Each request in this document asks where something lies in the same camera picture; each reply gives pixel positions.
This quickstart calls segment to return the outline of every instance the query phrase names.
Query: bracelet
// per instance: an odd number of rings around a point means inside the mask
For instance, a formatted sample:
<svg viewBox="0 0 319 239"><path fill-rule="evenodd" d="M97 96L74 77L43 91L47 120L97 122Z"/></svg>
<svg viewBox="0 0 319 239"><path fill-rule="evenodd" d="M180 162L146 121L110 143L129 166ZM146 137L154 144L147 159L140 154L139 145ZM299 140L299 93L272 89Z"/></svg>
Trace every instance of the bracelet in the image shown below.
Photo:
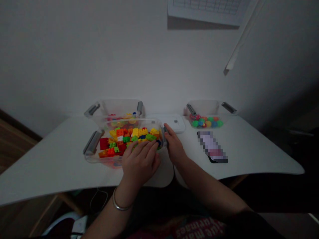
<svg viewBox="0 0 319 239"><path fill-rule="evenodd" d="M132 205L128 206L128 207L120 207L119 205L116 204L116 202L115 202L115 191L116 191L116 189L117 189L117 187L114 189L113 196L112 196L113 197L113 205L115 206L115 208L120 210L120 211L126 211L126 210L130 209Z"/></svg>

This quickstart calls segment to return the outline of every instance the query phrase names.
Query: right hand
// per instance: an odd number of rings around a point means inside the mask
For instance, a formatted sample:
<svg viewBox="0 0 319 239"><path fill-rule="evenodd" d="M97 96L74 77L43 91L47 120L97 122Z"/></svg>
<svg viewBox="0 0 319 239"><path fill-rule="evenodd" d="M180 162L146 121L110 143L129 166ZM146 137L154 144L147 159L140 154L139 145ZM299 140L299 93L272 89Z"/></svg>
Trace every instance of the right hand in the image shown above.
<svg viewBox="0 0 319 239"><path fill-rule="evenodd" d="M187 158L183 145L176 133L172 130L172 128L168 124L164 124L168 133L165 132L164 136L168 141L168 154L169 158L173 164L177 164Z"/></svg>

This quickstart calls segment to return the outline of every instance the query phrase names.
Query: blue ball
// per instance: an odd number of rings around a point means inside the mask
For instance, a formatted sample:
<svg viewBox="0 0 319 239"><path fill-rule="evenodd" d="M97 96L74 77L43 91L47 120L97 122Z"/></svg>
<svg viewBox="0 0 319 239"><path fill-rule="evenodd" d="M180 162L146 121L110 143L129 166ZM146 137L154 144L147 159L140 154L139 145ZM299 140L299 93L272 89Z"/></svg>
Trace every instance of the blue ball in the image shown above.
<svg viewBox="0 0 319 239"><path fill-rule="evenodd" d="M218 127L218 123L216 121L213 121L212 122L212 128L216 128L216 127Z"/></svg>

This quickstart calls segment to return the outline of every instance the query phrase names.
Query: left hand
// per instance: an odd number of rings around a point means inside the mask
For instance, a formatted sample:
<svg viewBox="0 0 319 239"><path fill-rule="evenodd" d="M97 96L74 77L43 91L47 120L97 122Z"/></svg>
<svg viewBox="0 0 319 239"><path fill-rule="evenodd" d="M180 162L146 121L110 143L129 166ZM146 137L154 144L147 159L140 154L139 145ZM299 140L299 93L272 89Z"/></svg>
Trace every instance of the left hand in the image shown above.
<svg viewBox="0 0 319 239"><path fill-rule="evenodd" d="M142 142L133 151L137 141L131 143L123 154L122 183L139 190L156 172L160 165L159 155L156 153L158 143Z"/></svg>

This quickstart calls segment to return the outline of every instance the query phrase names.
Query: gray handle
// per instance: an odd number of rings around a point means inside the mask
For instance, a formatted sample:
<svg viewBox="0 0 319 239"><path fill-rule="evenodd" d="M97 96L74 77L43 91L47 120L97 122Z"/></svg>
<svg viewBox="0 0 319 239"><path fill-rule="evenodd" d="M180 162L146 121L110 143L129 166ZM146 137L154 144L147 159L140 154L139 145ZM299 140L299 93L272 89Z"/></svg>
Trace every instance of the gray handle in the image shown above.
<svg viewBox="0 0 319 239"><path fill-rule="evenodd" d="M97 144L99 143L99 140L101 136L103 135L104 131L98 132L95 131L92 136L90 137L89 141L87 142L83 154L87 156L92 156L95 153L95 149L97 147Z"/></svg>
<svg viewBox="0 0 319 239"><path fill-rule="evenodd" d="M168 132L166 127L161 127L162 130L162 137L163 137L163 146L168 146L168 141L166 140L164 133Z"/></svg>
<svg viewBox="0 0 319 239"><path fill-rule="evenodd" d="M86 117L92 116L94 112L100 107L99 103L96 103L95 105L91 105L90 108L87 109L87 111L84 112L84 115Z"/></svg>
<svg viewBox="0 0 319 239"><path fill-rule="evenodd" d="M192 115L196 115L196 111L190 104L187 104L186 106Z"/></svg>
<svg viewBox="0 0 319 239"><path fill-rule="evenodd" d="M139 101L138 104L137 104L137 112L139 112L141 115L143 113L143 102L142 101Z"/></svg>
<svg viewBox="0 0 319 239"><path fill-rule="evenodd" d="M225 109L227 109L231 114L235 114L236 112L237 112L237 110L234 108L234 107L232 107L232 106L230 106L228 103L226 103L226 102L223 102L222 103L222 106L225 108Z"/></svg>

